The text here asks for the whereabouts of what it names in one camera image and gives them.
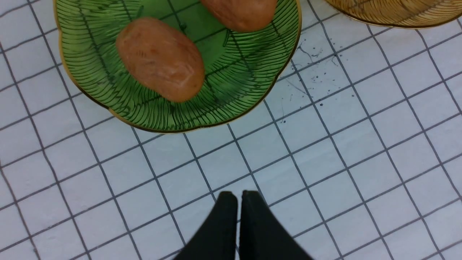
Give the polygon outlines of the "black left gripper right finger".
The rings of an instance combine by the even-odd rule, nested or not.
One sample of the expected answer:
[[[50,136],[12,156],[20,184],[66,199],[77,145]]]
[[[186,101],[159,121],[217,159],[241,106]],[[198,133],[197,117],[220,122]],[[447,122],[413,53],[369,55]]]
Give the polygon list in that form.
[[[312,260],[289,235],[257,191],[243,191],[239,235],[241,260]]]

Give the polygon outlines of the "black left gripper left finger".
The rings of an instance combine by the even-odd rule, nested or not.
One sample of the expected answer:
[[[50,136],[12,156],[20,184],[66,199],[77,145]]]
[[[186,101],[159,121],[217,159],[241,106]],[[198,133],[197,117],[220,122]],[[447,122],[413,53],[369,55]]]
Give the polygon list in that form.
[[[236,254],[237,198],[223,191],[208,217],[176,260],[234,260]]]

